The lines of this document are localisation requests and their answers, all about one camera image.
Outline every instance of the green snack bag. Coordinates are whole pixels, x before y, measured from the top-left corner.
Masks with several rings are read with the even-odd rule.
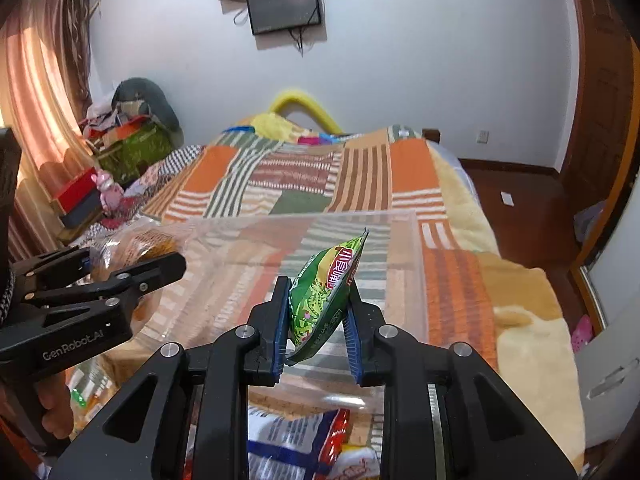
[[[342,321],[353,275],[358,268],[363,234],[313,256],[293,281],[289,291],[289,338],[296,350],[287,365],[315,355]]]

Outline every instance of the human hand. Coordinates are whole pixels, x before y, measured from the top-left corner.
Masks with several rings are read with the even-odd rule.
[[[38,398],[47,413],[42,417],[42,427],[56,438],[69,436],[74,428],[74,414],[71,411],[71,395],[65,384],[65,373],[41,380],[36,384]],[[9,406],[0,384],[0,415],[15,424],[15,413]]]

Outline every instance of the power outlet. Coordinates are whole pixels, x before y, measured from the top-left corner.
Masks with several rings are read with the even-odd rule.
[[[489,142],[489,130],[480,130],[478,138],[476,139],[478,144],[486,144]]]

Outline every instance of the red label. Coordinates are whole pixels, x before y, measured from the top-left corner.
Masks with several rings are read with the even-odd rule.
[[[353,249],[350,249],[348,247],[343,247],[340,249],[338,254],[335,255],[331,267],[329,267],[329,272],[326,276],[326,288],[334,288],[334,285],[349,268],[349,262],[351,261],[352,257]]]

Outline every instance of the pink slipper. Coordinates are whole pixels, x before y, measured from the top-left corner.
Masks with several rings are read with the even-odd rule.
[[[571,334],[571,346],[574,354],[582,350],[587,343],[593,339],[593,326],[591,319],[586,314],[580,318],[578,325],[575,327],[574,333]]]

